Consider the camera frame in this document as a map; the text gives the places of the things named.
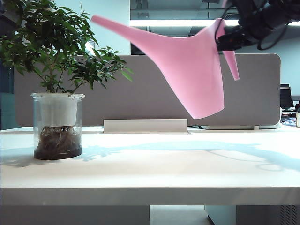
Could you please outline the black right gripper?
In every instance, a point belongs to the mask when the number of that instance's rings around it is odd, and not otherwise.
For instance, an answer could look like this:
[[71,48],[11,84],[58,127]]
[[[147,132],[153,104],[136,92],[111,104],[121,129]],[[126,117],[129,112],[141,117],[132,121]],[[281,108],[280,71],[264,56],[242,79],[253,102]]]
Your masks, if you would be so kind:
[[262,6],[257,6],[254,0],[237,0],[236,8],[239,13],[239,25],[225,26],[225,35],[217,38],[217,49],[219,51],[234,51],[244,47],[246,44],[258,44],[270,35],[272,28],[263,16]]

